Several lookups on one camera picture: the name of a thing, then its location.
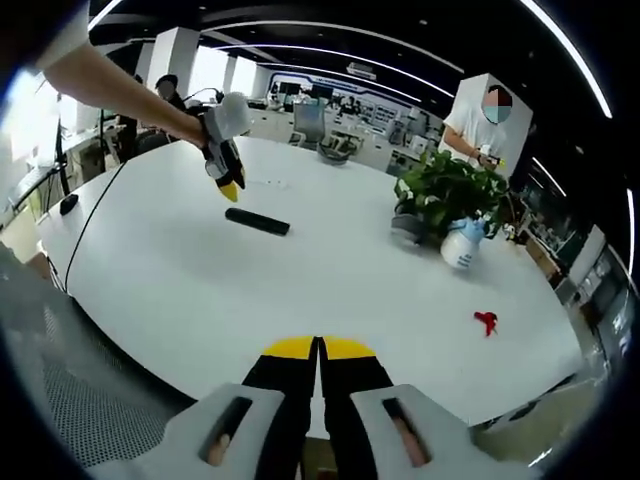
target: black remote control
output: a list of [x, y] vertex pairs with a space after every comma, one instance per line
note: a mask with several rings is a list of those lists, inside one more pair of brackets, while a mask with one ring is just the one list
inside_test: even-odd
[[274, 220], [273, 218], [264, 217], [257, 213], [247, 212], [239, 208], [229, 208], [224, 216], [227, 220], [232, 222], [246, 225], [247, 227], [257, 228], [263, 232], [273, 233], [274, 235], [284, 236], [289, 231], [290, 225], [288, 223], [281, 222], [280, 220]]

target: pillar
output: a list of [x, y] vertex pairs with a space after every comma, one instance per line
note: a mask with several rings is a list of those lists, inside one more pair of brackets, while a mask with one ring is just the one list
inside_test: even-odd
[[224, 80], [222, 81], [222, 91], [224, 93], [231, 92], [231, 82], [233, 81], [233, 74], [236, 72], [236, 62], [238, 57], [232, 57], [229, 55], [227, 60], [227, 68], [224, 71]]
[[153, 43], [143, 43], [136, 65], [136, 75], [140, 75], [143, 83], [147, 84], [149, 78], [149, 67], [151, 66], [151, 56], [153, 55]]
[[527, 139], [527, 132], [533, 117], [533, 111], [518, 97], [513, 90], [507, 85], [499, 81], [497, 78], [486, 73], [476, 77], [466, 78], [460, 82], [456, 97], [453, 100], [455, 109], [461, 105], [477, 106], [480, 108], [482, 99], [491, 85], [499, 84], [505, 87], [513, 98], [513, 108], [511, 115], [502, 124], [502, 128], [506, 134], [505, 150], [505, 166], [500, 166], [496, 170], [497, 173], [504, 177], [510, 177], [516, 168], [524, 142]]
[[186, 97], [199, 38], [200, 32], [182, 27], [158, 35], [151, 53], [147, 87], [153, 89], [160, 77], [172, 73], [178, 77], [178, 93]]

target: green leaves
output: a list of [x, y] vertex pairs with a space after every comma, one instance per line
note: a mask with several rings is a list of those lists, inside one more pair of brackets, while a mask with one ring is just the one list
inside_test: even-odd
[[460, 218], [477, 218], [490, 213], [491, 223], [499, 224], [498, 205], [507, 191], [507, 182], [490, 170], [476, 170], [451, 158], [451, 152], [420, 157], [421, 166], [396, 182], [396, 212], [420, 214], [430, 234], [444, 237], [449, 224]]

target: window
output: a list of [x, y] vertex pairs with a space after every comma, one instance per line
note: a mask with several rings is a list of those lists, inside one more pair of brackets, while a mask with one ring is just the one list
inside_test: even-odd
[[256, 62], [238, 57], [236, 69], [231, 80], [231, 91], [240, 92], [246, 97], [253, 93], [253, 82], [256, 78]]
[[57, 127], [56, 99], [57, 92], [42, 75], [34, 76], [25, 70], [16, 74], [7, 91], [1, 125], [3, 136], [10, 139], [14, 161], [30, 156], [36, 146], [43, 152], [53, 152], [55, 144], [49, 145], [49, 140], [50, 129], [53, 128], [55, 134]]
[[[189, 95], [204, 88], [217, 88], [222, 91], [224, 72], [227, 69], [227, 54], [209, 47], [198, 47], [191, 70]], [[202, 102], [215, 97], [213, 90], [205, 90], [193, 98]]]

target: computer monitor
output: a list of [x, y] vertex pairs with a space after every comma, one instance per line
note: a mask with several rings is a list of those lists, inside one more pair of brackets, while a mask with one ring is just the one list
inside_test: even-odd
[[280, 92], [286, 95], [297, 95], [300, 93], [300, 84], [299, 83], [280, 83]]
[[314, 85], [311, 87], [311, 96], [313, 98], [326, 98], [327, 100], [331, 100], [333, 97], [333, 88]]

